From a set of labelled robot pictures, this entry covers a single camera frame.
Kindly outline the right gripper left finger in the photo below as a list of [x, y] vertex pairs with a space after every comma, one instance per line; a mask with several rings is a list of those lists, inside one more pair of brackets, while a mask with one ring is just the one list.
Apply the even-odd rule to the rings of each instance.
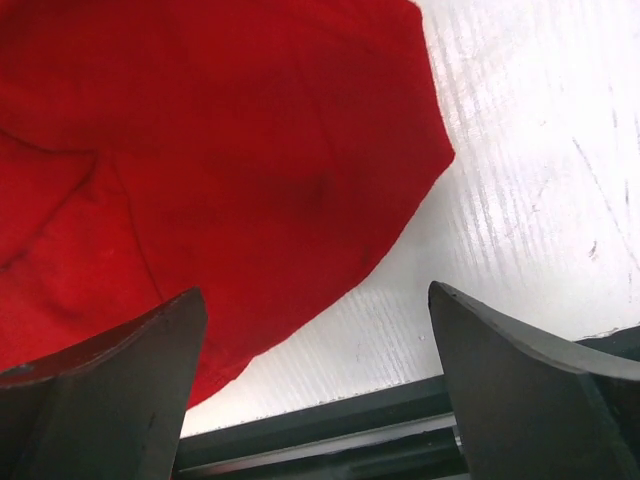
[[170, 478], [206, 326], [192, 288], [3, 371], [2, 478]]

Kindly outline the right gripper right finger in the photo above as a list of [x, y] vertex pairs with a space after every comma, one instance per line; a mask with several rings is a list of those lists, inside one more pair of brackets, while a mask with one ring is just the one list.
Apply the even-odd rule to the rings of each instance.
[[441, 282], [428, 305], [471, 478], [638, 478], [638, 328], [573, 342]]

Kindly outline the red t shirt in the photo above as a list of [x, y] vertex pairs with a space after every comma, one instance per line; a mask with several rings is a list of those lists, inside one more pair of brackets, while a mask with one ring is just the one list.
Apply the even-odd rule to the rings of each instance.
[[1, 365], [198, 287], [198, 404], [362, 282], [454, 152], [410, 1], [5, 1]]

